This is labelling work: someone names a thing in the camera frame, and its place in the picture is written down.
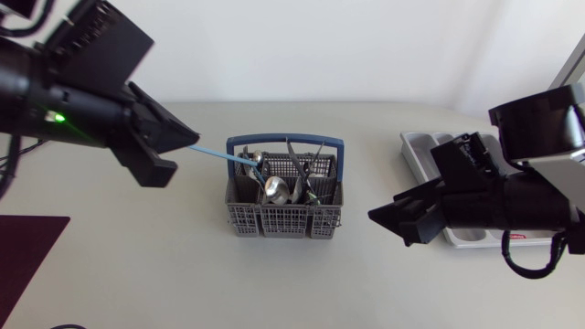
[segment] gray table surface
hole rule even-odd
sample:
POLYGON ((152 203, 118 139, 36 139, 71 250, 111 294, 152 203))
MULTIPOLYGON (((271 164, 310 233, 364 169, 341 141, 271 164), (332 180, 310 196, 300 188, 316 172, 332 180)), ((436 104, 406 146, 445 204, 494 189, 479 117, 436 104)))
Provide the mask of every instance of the gray table surface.
MULTIPOLYGON (((404 103, 183 103, 167 108, 225 151, 230 136, 316 133, 346 143, 332 240, 243 239, 227 223, 225 160, 182 149, 165 189, 140 188, 109 150, 49 143, 21 160, 0 213, 71 216, 5 328, 582 328, 585 259, 540 281, 499 249, 402 240, 367 218, 416 185, 399 132, 495 132, 404 103)), ((271 150, 285 152, 282 145, 271 150)), ((513 249, 541 267, 547 247, 513 249)))

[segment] spoon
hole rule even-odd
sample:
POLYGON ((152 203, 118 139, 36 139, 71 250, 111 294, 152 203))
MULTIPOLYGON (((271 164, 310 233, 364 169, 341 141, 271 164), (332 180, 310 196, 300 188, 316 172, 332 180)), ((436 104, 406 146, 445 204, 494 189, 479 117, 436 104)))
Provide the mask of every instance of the spoon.
POLYGON ((266 180, 264 191, 266 192, 266 198, 279 206, 286 204, 291 197, 289 186, 278 176, 272 176, 266 180))

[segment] cable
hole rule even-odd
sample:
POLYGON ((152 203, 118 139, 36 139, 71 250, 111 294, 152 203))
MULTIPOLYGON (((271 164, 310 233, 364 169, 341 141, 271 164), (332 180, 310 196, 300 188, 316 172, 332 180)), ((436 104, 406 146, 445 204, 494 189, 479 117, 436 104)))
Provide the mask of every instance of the cable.
POLYGON ((2 173, 2 178, 0 179, 0 199, 4 196, 15 177, 16 166, 18 165, 18 158, 20 157, 19 152, 20 136, 12 135, 10 138, 10 146, 8 148, 8 159, 5 164, 3 164, 3 166, 6 167, 6 170, 2 173))
MULTIPOLYGON (((32 144, 32 145, 30 145, 30 146, 28 146, 28 147, 26 147, 26 148, 24 148, 24 149, 20 150, 18 153, 19 153, 20 155, 27 154, 27 153, 29 153, 30 151, 32 151, 32 150, 34 150, 34 149, 36 149, 37 147, 39 147, 40 145, 42 145, 42 144, 44 144, 44 143, 46 143, 46 142, 47 142, 47 141, 43 141, 43 140, 39 139, 39 140, 37 140, 37 142, 36 142, 36 143, 34 143, 34 144, 32 144)), ((7 156, 0 157, 0 161, 4 161, 4 160, 6 160, 7 158, 8 158, 8 155, 7 155, 7 156)))
POLYGON ((37 32, 45 21, 47 20, 48 15, 50 14, 51 10, 53 9, 53 5, 55 4, 55 0, 46 0, 45 6, 43 7, 43 12, 38 17, 38 20, 35 24, 31 27, 23 28, 23 29, 9 29, 5 27, 0 27, 0 36, 1 37, 28 37, 33 33, 37 32))
POLYGON ((550 244, 550 261, 547 266, 540 270, 530 270, 517 265, 512 260, 510 256, 510 231, 505 230, 502 235, 502 256, 504 256, 505 263, 516 274, 527 279, 542 279, 552 273, 557 267, 558 261, 563 255, 563 251, 565 251, 565 247, 567 247, 567 234, 565 232, 555 234, 550 244))
POLYGON ((84 327, 78 324, 62 324, 56 327, 52 327, 51 329, 85 329, 84 327))

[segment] cutlery basket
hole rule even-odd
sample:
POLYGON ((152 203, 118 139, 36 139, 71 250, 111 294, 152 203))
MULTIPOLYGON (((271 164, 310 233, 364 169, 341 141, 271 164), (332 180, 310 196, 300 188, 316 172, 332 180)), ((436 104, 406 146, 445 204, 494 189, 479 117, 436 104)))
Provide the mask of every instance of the cutlery basket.
MULTIPOLYGON (((310 143, 332 146, 337 149, 333 154, 319 155, 313 165, 319 176, 309 177, 321 201, 321 205, 262 204, 263 193, 260 185, 246 175, 244 166, 228 161, 228 187, 226 205, 229 223, 240 237, 257 237, 262 232, 268 238, 304 238, 309 230, 312 239, 331 239, 335 229, 341 225, 341 206, 343 205, 343 163, 344 142, 340 139, 299 134, 299 133, 262 133, 231 137, 227 141, 228 154, 234 154, 234 146, 252 143, 310 143)), ((301 165, 313 159, 312 154, 297 154, 301 165)), ((265 154, 259 168, 264 179, 277 175, 289 186, 290 192, 299 172, 288 154, 265 154)))

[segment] metal spoon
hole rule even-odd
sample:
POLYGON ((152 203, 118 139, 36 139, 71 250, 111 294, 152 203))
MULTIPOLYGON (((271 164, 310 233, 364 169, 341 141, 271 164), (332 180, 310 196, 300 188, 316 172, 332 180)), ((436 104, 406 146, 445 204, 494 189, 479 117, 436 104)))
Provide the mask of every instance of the metal spoon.
POLYGON ((266 180, 264 191, 266 191, 266 198, 279 206, 286 204, 291 197, 289 186, 278 176, 272 176, 266 180))
MULTIPOLYGON (((244 146, 244 152, 242 154, 243 158, 248 160, 248 146, 244 146)), ((258 172, 258 169, 256 169, 256 167, 254 166, 248 166, 244 164, 244 171, 246 172, 246 175, 253 179, 255 182, 257 182, 260 185, 260 189, 262 190, 262 193, 264 192, 264 185, 266 184, 266 182, 264 182, 264 178, 262 178, 262 175, 258 172)))
POLYGON ((252 160, 258 163, 258 166, 262 165, 262 161, 264 161, 264 154, 260 150, 254 151, 252 154, 252 160))

